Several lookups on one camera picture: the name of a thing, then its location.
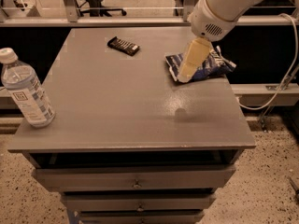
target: drawer handle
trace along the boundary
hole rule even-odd
[[[139,184],[138,180],[135,180],[135,183],[132,185],[132,188],[133,189],[141,189],[142,186],[141,186],[141,184]]]
[[[142,213],[144,211],[144,208],[142,207],[142,204],[139,205],[137,208],[137,212]]]

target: clear plastic bottle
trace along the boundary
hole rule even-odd
[[[27,121],[36,128],[49,125],[55,112],[34,68],[19,61],[11,48],[0,49],[0,63],[1,81]]]

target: bottle label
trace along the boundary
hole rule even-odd
[[[35,75],[24,89],[10,90],[12,99],[29,123],[38,125],[54,115],[50,100]]]

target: cable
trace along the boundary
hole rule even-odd
[[[294,30],[294,36],[295,36],[295,55],[294,55],[294,58],[293,58],[293,61],[292,61],[292,64],[290,65],[290,68],[288,69],[288,71],[286,72],[285,76],[283,77],[283,79],[281,80],[278,88],[277,88],[277,91],[275,92],[275,94],[272,96],[272,98],[264,105],[260,106],[260,107],[256,107],[256,108],[252,108],[252,107],[248,107],[248,106],[245,106],[245,105],[242,105],[239,101],[239,105],[243,108],[246,108],[246,109],[249,109],[249,110],[260,110],[260,109],[263,109],[267,106],[269,106],[271,104],[271,102],[277,97],[282,85],[284,84],[286,78],[288,77],[289,73],[291,72],[293,66],[295,65],[296,61],[297,61],[297,57],[298,57],[298,35],[297,35],[297,27],[296,27],[296,24],[293,20],[293,18],[288,15],[288,14],[285,14],[285,13],[282,13],[280,14],[279,16],[289,20],[291,23],[292,23],[292,27],[293,27],[293,30]]]

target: drawer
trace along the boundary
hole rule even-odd
[[[194,224],[202,219],[202,211],[162,211],[162,212],[103,212],[79,213],[84,224]]]
[[[77,212],[149,210],[203,210],[215,201],[214,194],[141,193],[62,196],[68,210]]]
[[[230,165],[38,169],[33,177],[49,191],[221,188]]]

